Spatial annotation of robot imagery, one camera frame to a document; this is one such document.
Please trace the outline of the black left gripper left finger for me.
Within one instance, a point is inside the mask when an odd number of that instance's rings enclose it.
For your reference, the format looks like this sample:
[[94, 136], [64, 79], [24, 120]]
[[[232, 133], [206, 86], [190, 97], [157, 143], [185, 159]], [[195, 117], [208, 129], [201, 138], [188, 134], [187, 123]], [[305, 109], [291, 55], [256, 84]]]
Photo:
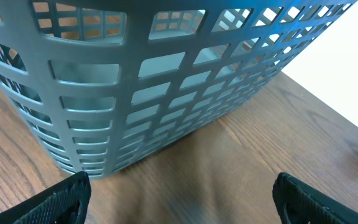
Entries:
[[77, 172], [0, 213], [6, 224], [83, 224], [91, 197], [88, 174]]

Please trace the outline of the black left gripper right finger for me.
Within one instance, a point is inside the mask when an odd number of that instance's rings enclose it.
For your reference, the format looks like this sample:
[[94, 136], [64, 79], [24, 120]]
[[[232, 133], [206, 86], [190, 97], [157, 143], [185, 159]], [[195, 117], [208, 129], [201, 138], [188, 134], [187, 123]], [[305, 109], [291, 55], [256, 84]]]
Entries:
[[272, 197], [282, 223], [358, 224], [358, 213], [294, 176], [281, 172]]

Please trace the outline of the grey plastic shopping basket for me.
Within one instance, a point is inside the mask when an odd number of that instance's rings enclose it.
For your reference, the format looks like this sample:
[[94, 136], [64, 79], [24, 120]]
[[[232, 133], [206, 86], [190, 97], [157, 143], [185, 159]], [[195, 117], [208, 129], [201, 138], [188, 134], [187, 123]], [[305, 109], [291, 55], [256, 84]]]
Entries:
[[101, 179], [249, 101], [353, 4], [0, 1], [0, 88], [59, 168]]

